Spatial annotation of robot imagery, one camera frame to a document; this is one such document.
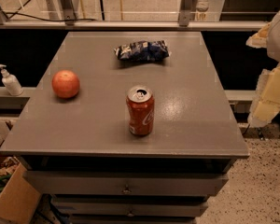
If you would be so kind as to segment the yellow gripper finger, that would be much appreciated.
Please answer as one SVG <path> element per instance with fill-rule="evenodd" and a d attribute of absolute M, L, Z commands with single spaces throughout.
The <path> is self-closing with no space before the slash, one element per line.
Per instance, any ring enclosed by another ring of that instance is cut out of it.
<path fill-rule="evenodd" d="M 263 69 L 259 75 L 256 94 L 249 110 L 248 123 L 252 128 L 271 123 L 280 112 L 280 64 L 272 71 Z"/>
<path fill-rule="evenodd" d="M 264 25 L 261 29 L 259 29 L 255 34 L 250 36 L 246 40 L 246 45 L 255 48 L 255 49 L 260 49 L 260 48 L 267 48 L 267 36 L 268 36 L 268 31 L 270 28 L 270 23 L 268 22 L 266 25 Z"/>

